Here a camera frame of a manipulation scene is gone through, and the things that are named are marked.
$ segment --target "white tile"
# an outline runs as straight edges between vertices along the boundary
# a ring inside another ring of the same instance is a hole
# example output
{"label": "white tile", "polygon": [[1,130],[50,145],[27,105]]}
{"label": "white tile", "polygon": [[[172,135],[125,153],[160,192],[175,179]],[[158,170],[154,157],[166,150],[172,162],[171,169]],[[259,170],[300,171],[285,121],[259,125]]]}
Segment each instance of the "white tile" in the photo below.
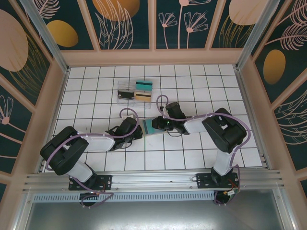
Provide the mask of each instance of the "white tile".
{"label": "white tile", "polygon": [[100,78],[113,78],[114,77],[114,66],[106,66],[106,67],[100,67]]}
{"label": "white tile", "polygon": [[212,101],[227,101],[224,88],[209,88]]}
{"label": "white tile", "polygon": [[183,151],[165,151],[166,169],[184,169]]}
{"label": "white tile", "polygon": [[204,149],[203,156],[205,158],[205,167],[210,169],[213,167],[217,155],[217,149]]}
{"label": "white tile", "polygon": [[151,108],[145,108],[145,117],[157,117],[161,116],[159,113],[157,107],[156,107],[156,102],[152,102]]}
{"label": "white tile", "polygon": [[145,66],[130,66],[130,77],[144,77]]}
{"label": "white tile", "polygon": [[95,104],[94,118],[110,117],[111,104]]}
{"label": "white tile", "polygon": [[103,78],[98,80],[98,90],[111,90],[113,89],[114,78]]}
{"label": "white tile", "polygon": [[232,162],[232,166],[239,165],[239,167],[244,167],[243,159],[240,150],[238,150],[235,154],[234,161]]}
{"label": "white tile", "polygon": [[166,95],[168,97],[169,102],[177,102],[178,101],[176,89],[162,89],[161,94]]}
{"label": "white tile", "polygon": [[76,118],[92,118],[94,104],[80,104],[78,105]]}
{"label": "white tile", "polygon": [[106,171],[124,171],[125,152],[106,153]]}
{"label": "white tile", "polygon": [[100,67],[86,67],[84,78],[98,78]]}
{"label": "white tile", "polygon": [[92,125],[92,119],[76,119],[73,127],[78,132],[90,133],[91,125]]}
{"label": "white tile", "polygon": [[161,77],[161,89],[175,89],[176,79],[175,77]]}
{"label": "white tile", "polygon": [[239,88],[225,88],[225,91],[229,101],[242,100],[242,95]]}
{"label": "white tile", "polygon": [[83,79],[68,79],[65,91],[80,91]]}
{"label": "white tile", "polygon": [[205,168],[202,150],[184,150],[186,169]]}
{"label": "white tile", "polygon": [[62,104],[77,104],[80,91],[66,91],[63,96]]}
{"label": "white tile", "polygon": [[160,66],[161,76],[175,76],[175,67],[173,65]]}
{"label": "white tile", "polygon": [[143,138],[134,140],[132,145],[126,148],[126,151],[145,151],[145,140]]}
{"label": "white tile", "polygon": [[218,65],[204,65],[206,75],[221,75]]}
{"label": "white tile", "polygon": [[222,75],[234,75],[234,67],[232,65],[219,65]]}
{"label": "white tile", "polygon": [[159,77],[160,76],[159,66],[145,66],[145,76]]}
{"label": "white tile", "polygon": [[97,172],[105,170],[106,152],[89,152],[87,153],[86,163]]}
{"label": "white tile", "polygon": [[120,126],[123,120],[121,118],[111,118],[109,129],[114,128],[115,126]]}
{"label": "white tile", "polygon": [[82,163],[86,163],[86,156],[87,156],[87,153],[84,152],[82,153],[81,157],[78,159],[78,161],[81,161]]}
{"label": "white tile", "polygon": [[220,108],[226,109],[230,113],[228,101],[212,102],[214,112]]}
{"label": "white tile", "polygon": [[151,81],[153,83],[153,89],[160,89],[160,77],[145,77],[145,81]]}
{"label": "white tile", "polygon": [[192,76],[205,75],[203,65],[190,65],[190,72]]}
{"label": "white tile", "polygon": [[129,77],[130,66],[116,66],[115,78]]}
{"label": "white tile", "polygon": [[179,105],[185,116],[196,116],[195,102],[180,102]]}
{"label": "white tile", "polygon": [[133,109],[139,117],[145,117],[145,106],[144,103],[136,103],[134,105],[129,104],[128,108]]}
{"label": "white tile", "polygon": [[102,90],[102,91],[97,91],[96,95],[96,104],[99,103],[111,103],[112,101],[112,90]]}
{"label": "white tile", "polygon": [[85,67],[72,67],[68,78],[83,78],[84,71]]}
{"label": "white tile", "polygon": [[221,88],[224,87],[222,77],[220,75],[207,75],[207,81],[209,88]]}
{"label": "white tile", "polygon": [[59,119],[75,119],[76,111],[76,104],[63,104],[59,111]]}
{"label": "white tile", "polygon": [[109,130],[109,119],[93,119],[91,133],[104,133]]}
{"label": "white tile", "polygon": [[127,152],[125,170],[145,170],[145,153]]}
{"label": "white tile", "polygon": [[164,135],[164,148],[165,150],[181,150],[182,149],[182,138],[171,137],[168,133]]}
{"label": "white tile", "polygon": [[194,91],[195,101],[197,102],[211,101],[208,88],[193,89],[193,91]]}
{"label": "white tile", "polygon": [[190,68],[188,65],[175,65],[176,76],[189,76]]}
{"label": "white tile", "polygon": [[113,103],[111,105],[111,118],[119,118],[119,113],[124,108],[125,108],[124,106]]}
{"label": "white tile", "polygon": [[212,113],[212,104],[211,102],[196,102],[196,111],[197,115]]}
{"label": "white tile", "polygon": [[98,78],[83,79],[81,90],[97,90]]}
{"label": "white tile", "polygon": [[241,149],[245,167],[262,167],[258,149]]}
{"label": "white tile", "polygon": [[163,150],[163,135],[157,134],[157,135],[151,135],[145,137],[145,150],[146,151],[157,151],[157,150]]}
{"label": "white tile", "polygon": [[146,170],[164,169],[164,152],[163,151],[145,152],[145,167]]}
{"label": "white tile", "polygon": [[199,133],[192,133],[190,135],[182,135],[184,150],[200,150],[201,137]]}
{"label": "white tile", "polygon": [[207,132],[201,133],[201,143],[203,149],[217,149],[215,143]]}
{"label": "white tile", "polygon": [[229,101],[230,112],[232,115],[245,115],[246,109],[243,101]]}
{"label": "white tile", "polygon": [[70,120],[57,120],[57,125],[55,128],[54,135],[57,135],[60,131],[62,131],[67,126],[73,126],[73,119]]}
{"label": "white tile", "polygon": [[247,115],[236,115],[235,117],[237,117],[241,121],[243,121],[249,127],[249,129],[251,130],[251,125],[250,125],[250,122],[249,122],[249,119],[248,119]]}
{"label": "white tile", "polygon": [[119,81],[129,81],[129,78],[114,78],[114,84],[113,84],[114,90],[118,89],[118,82]]}
{"label": "white tile", "polygon": [[176,77],[177,88],[192,88],[191,76]]}
{"label": "white tile", "polygon": [[178,101],[179,102],[193,102],[194,94],[193,89],[178,89]]}
{"label": "white tile", "polygon": [[235,75],[223,75],[222,80],[225,87],[238,87]]}
{"label": "white tile", "polygon": [[[248,138],[248,134],[246,134],[246,137],[243,139],[243,142]],[[256,148],[257,145],[256,145],[256,141],[255,141],[255,138],[254,138],[254,134],[253,132],[251,132],[251,135],[250,135],[250,139],[248,140],[248,142],[242,147],[242,148]]]}
{"label": "white tile", "polygon": [[192,76],[193,88],[207,88],[208,83],[206,76]]}
{"label": "white tile", "polygon": [[79,104],[94,104],[96,91],[81,91]]}

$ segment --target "metal bracket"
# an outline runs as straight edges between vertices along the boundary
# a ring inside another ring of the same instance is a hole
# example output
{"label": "metal bracket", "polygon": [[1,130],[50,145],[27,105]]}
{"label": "metal bracket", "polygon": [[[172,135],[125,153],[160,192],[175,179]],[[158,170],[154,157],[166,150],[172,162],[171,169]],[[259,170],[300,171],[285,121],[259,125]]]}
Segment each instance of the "metal bracket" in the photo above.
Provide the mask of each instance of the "metal bracket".
{"label": "metal bracket", "polygon": [[[96,181],[91,189],[100,191],[100,190],[111,190],[112,185],[112,175],[98,175]],[[74,179],[69,178],[69,187],[70,191],[82,191],[86,190],[81,187]]]}
{"label": "metal bracket", "polygon": [[[238,175],[235,172],[232,172],[227,176],[237,187],[239,185]],[[198,188],[232,188],[231,182],[227,179],[222,180],[219,185],[217,185],[211,179],[211,173],[198,173],[196,174],[196,183]]]}

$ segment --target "pink flower illustration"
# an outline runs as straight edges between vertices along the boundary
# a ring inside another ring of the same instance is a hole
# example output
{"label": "pink flower illustration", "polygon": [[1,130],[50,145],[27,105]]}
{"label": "pink flower illustration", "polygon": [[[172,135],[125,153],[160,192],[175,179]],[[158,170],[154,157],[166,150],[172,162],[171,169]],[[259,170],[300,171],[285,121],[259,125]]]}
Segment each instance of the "pink flower illustration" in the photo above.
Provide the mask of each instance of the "pink flower illustration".
{"label": "pink flower illustration", "polygon": [[189,34],[193,32],[203,31],[208,29],[208,24],[205,24],[207,21],[205,13],[194,13],[191,18],[191,12],[184,14],[184,23],[188,32],[187,39],[187,49],[189,48]]}
{"label": "pink flower illustration", "polygon": [[174,13],[166,13],[165,15],[163,13],[159,13],[159,20],[163,27],[164,40],[165,40],[165,45],[167,49],[168,49],[168,46],[167,46],[167,41],[166,41],[165,28],[177,25],[177,21],[175,21],[175,19],[176,18],[174,16]]}

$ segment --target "transparent container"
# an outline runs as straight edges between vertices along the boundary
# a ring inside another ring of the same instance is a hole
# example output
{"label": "transparent container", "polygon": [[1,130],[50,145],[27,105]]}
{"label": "transparent container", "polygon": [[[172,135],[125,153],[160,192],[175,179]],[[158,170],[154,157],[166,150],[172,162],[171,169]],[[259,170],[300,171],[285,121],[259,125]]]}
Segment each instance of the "transparent container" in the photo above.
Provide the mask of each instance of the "transparent container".
{"label": "transparent container", "polygon": [[[118,105],[125,106],[125,107],[145,107],[149,109],[151,108],[152,92],[136,90],[136,81],[119,81],[118,90],[123,90],[126,92],[134,92],[134,96],[131,99],[120,98],[120,96],[117,94],[117,104]],[[142,98],[146,98],[146,97],[150,97],[150,101],[146,102],[142,100]]]}

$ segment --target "wire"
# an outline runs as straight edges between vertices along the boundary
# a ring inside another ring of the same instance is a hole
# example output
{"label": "wire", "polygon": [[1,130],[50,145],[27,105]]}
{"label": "wire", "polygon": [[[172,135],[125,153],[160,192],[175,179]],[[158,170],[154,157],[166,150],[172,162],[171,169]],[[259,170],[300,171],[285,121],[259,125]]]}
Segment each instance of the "wire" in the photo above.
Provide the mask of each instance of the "wire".
{"label": "wire", "polygon": [[[208,116],[214,116],[214,115],[217,115],[217,116],[225,116],[225,117],[229,117],[237,122],[239,122],[247,131],[248,133],[248,137],[245,141],[243,141],[240,145],[236,146],[235,149],[234,149],[234,153],[232,154],[231,156],[231,159],[230,159],[230,163],[229,163],[229,166],[232,167],[232,168],[235,168],[237,167],[237,170],[238,170],[238,179],[239,179],[239,185],[238,185],[238,189],[240,190],[240,184],[241,184],[241,177],[240,177],[240,168],[239,168],[239,165],[236,164],[235,166],[232,166],[232,163],[234,161],[234,158],[235,158],[235,155],[236,155],[236,152],[238,151],[238,149],[240,149],[242,146],[244,146],[250,139],[251,137],[251,132],[250,132],[250,129],[249,127],[243,122],[241,121],[240,119],[232,116],[232,115],[228,115],[228,114],[222,114],[222,113],[207,113],[207,114],[203,114],[203,115],[198,115],[198,116],[193,116],[193,117],[189,117],[189,118],[184,118],[184,119],[176,119],[176,118],[171,118],[167,115],[165,115],[163,113],[163,111],[160,110],[160,106],[159,106],[159,99],[162,98],[162,97],[165,97],[166,98],[166,105],[168,104],[169,102],[169,99],[166,95],[160,95],[157,97],[157,100],[156,100],[156,106],[157,106],[157,109],[159,111],[159,113],[162,115],[162,117],[164,118],[168,118],[170,120],[173,120],[173,121],[189,121],[189,120],[193,120],[193,119],[196,119],[196,118],[205,118],[205,117],[208,117]],[[216,196],[217,196],[217,192],[214,196],[214,203],[215,204],[218,204],[217,200],[216,200]]]}
{"label": "wire", "polygon": [[70,142],[71,140],[75,139],[75,138],[79,138],[79,137],[88,137],[88,136],[91,136],[91,137],[107,137],[107,138],[125,138],[125,137],[128,137],[130,136],[131,134],[134,133],[134,131],[138,128],[138,125],[139,125],[139,116],[138,114],[133,110],[133,109],[130,109],[130,108],[124,108],[120,111],[119,113],[119,117],[121,117],[121,113],[124,111],[124,110],[131,110],[135,116],[136,116],[136,119],[137,119],[137,122],[136,122],[136,125],[134,127],[134,129],[128,133],[128,134],[125,134],[123,136],[112,136],[112,135],[109,135],[109,134],[102,134],[102,133],[82,133],[82,134],[78,134],[78,135],[75,135],[75,136],[72,136],[70,138],[68,138],[66,141],[64,141],[63,143],[61,143],[52,153],[51,155],[49,156],[49,158],[47,159],[47,162],[46,162],[46,169],[48,171],[52,171],[51,168],[49,168],[49,163],[51,161],[51,159],[53,158],[53,156],[64,146],[66,145],[68,142]]}
{"label": "wire", "polygon": [[178,138],[178,137],[182,136],[182,134],[180,134],[180,135],[178,135],[178,136],[172,136],[172,135],[170,135],[170,136],[171,136],[171,137],[174,137],[174,138]]}
{"label": "wire", "polygon": [[120,149],[121,149],[121,150],[124,150],[124,149],[126,149],[126,148],[129,148],[131,145],[132,145],[132,142],[130,143],[129,146],[126,146],[126,147],[123,147],[123,148],[120,148]]}

